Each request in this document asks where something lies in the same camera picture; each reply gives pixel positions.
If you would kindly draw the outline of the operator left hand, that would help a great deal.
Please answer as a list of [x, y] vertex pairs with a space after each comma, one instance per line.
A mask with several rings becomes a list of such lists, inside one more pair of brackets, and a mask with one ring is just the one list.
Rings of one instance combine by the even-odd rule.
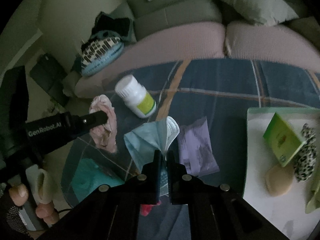
[[16, 215], [27, 232], [46, 230], [60, 220], [53, 202], [57, 185], [49, 172], [37, 165], [26, 169], [25, 179], [25, 182], [14, 180], [18, 184], [9, 190], [9, 199], [14, 202], [9, 224], [17, 227], [13, 221]]

